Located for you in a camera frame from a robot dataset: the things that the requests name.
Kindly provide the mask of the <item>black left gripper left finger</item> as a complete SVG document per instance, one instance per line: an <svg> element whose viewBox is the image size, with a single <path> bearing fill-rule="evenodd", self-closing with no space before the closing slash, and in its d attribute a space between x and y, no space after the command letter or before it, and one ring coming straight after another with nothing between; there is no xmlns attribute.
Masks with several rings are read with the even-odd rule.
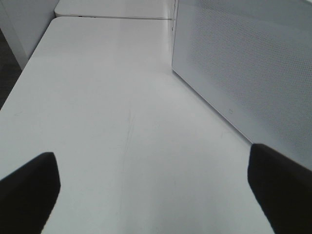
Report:
<svg viewBox="0 0 312 234"><path fill-rule="evenodd" d="M0 181L0 232L40 234L60 192L56 157L45 152Z"/></svg>

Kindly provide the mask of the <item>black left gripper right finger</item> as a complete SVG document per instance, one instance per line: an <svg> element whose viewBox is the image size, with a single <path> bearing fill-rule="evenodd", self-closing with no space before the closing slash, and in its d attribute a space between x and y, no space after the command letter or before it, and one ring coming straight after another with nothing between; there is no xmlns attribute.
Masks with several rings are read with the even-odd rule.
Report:
<svg viewBox="0 0 312 234"><path fill-rule="evenodd" d="M310 170L264 144L253 144L248 183L274 233L312 232Z"/></svg>

